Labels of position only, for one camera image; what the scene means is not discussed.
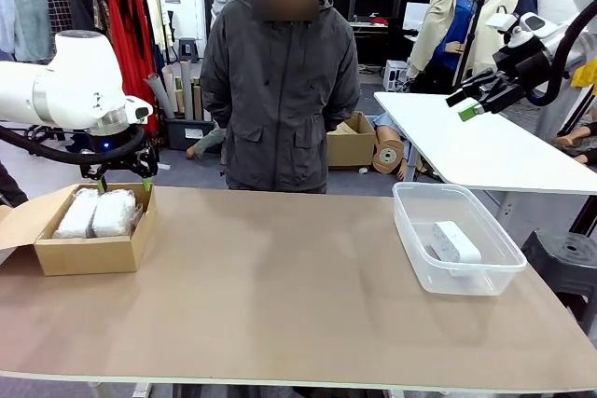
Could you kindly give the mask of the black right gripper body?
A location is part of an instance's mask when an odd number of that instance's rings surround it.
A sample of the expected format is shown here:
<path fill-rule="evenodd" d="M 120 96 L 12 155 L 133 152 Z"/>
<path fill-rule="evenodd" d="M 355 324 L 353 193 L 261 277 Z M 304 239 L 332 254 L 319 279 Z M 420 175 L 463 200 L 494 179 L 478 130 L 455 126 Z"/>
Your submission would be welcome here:
<path fill-rule="evenodd" d="M 559 95 L 559 59 L 544 46 L 504 46 L 493 60 L 494 101 L 554 101 Z"/>

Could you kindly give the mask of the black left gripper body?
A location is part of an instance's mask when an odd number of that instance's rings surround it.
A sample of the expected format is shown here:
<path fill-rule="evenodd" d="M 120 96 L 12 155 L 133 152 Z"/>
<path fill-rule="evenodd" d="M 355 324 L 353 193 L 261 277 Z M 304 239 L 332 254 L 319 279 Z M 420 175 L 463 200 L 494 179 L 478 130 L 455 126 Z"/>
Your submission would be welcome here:
<path fill-rule="evenodd" d="M 102 135 L 90 137 L 90 147 L 93 153 L 111 153 L 119 151 L 120 148 L 130 148 L 131 151 L 125 155 L 120 155 L 118 158 L 111 158 L 110 160 L 103 160 L 95 162 L 95 165 L 100 164 L 131 164 L 136 159 L 136 151 L 140 147 L 140 132 L 138 130 L 124 130 L 113 135 Z"/>

